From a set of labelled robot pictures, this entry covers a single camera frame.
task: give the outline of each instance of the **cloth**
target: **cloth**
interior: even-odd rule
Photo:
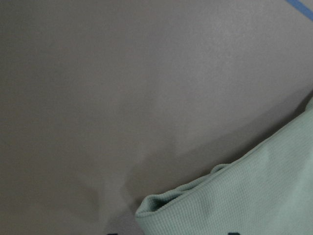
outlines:
[[[135,219],[145,235],[313,234],[313,99],[238,160],[146,196]]]

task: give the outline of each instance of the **mint green fabric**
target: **mint green fabric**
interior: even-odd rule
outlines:
[[[240,159],[146,196],[135,219],[145,235],[313,235],[313,99]]]

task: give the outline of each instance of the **blue edge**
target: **blue edge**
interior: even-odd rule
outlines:
[[[311,21],[313,21],[313,11],[311,11],[306,5],[298,0],[286,0],[290,3],[295,9],[300,11],[303,15],[308,17]]]

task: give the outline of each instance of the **gray table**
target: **gray table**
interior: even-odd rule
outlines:
[[[142,234],[144,196],[312,95],[313,22],[284,0],[2,1],[0,25],[0,234]]]

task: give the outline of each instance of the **green garment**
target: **green garment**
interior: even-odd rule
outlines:
[[[313,235],[313,98],[240,159],[146,196],[135,219],[145,235]]]

